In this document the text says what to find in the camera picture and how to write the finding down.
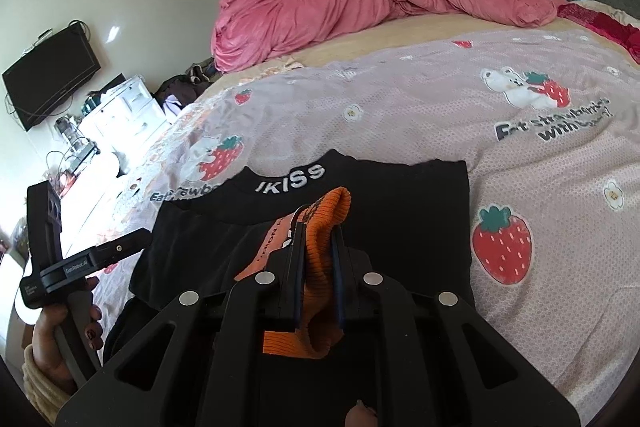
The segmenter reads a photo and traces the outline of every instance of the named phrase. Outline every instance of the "red blanket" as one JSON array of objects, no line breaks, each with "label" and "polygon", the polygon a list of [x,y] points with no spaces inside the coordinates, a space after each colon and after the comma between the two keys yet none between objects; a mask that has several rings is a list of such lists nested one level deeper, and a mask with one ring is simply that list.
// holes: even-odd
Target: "red blanket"
[{"label": "red blanket", "polygon": [[620,44],[640,64],[640,30],[631,24],[623,26],[606,13],[583,8],[577,4],[565,4],[558,8],[558,17],[569,19],[598,35]]},{"label": "red blanket", "polygon": [[220,70],[239,71],[391,19],[455,12],[534,27],[551,22],[556,6],[553,0],[220,0],[211,50]]}]

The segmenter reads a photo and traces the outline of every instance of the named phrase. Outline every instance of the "silver bolt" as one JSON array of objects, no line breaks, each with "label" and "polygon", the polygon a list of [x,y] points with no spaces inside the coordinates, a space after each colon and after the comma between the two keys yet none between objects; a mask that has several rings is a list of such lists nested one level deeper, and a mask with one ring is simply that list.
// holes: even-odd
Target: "silver bolt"
[{"label": "silver bolt", "polygon": [[369,286],[378,286],[382,283],[382,275],[377,272],[369,272],[364,274],[364,282],[366,282]]},{"label": "silver bolt", "polygon": [[438,295],[438,301],[443,306],[455,306],[458,304],[458,296],[455,293],[451,292],[442,292]]},{"label": "silver bolt", "polygon": [[276,280],[276,276],[271,272],[260,272],[255,275],[255,282],[258,284],[271,284]]},{"label": "silver bolt", "polygon": [[180,304],[183,306],[191,306],[198,302],[200,296],[196,292],[188,291],[180,295]]}]

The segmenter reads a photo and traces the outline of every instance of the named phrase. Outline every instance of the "wall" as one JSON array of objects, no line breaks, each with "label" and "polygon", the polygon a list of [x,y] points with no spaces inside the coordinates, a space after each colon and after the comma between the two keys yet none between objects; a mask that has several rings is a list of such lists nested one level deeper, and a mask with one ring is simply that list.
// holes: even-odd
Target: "wall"
[{"label": "wall", "polygon": [[[192,62],[209,57],[217,13],[218,0],[0,0],[0,71],[11,66],[44,30],[62,29],[73,19],[87,22],[102,69],[76,92],[69,112],[79,114],[87,92],[119,73],[142,74],[153,91]],[[46,76],[46,64],[42,74]],[[2,99],[5,93],[0,82]],[[24,213],[26,188],[40,181],[46,169],[47,152],[65,150],[51,129],[55,119],[26,133],[0,106],[0,228],[9,233]]]}]

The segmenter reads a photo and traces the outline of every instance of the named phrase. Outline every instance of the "gripper handle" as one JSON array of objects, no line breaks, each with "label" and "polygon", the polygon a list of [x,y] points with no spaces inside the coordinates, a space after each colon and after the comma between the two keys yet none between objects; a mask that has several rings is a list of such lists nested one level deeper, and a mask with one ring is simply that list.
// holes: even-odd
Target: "gripper handle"
[{"label": "gripper handle", "polygon": [[69,294],[66,298],[69,313],[54,330],[58,349],[78,389],[101,367],[98,354],[89,346],[89,340],[84,335],[84,328],[91,323],[89,311],[93,302],[94,295],[90,291]]}]

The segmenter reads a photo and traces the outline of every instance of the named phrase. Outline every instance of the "wall-mounted television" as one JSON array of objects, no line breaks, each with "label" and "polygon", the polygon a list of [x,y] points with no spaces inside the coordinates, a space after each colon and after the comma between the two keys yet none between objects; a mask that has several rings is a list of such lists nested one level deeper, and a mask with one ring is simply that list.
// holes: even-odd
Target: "wall-mounted television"
[{"label": "wall-mounted television", "polygon": [[82,26],[74,22],[49,37],[2,74],[25,130],[45,120],[100,69]]}]

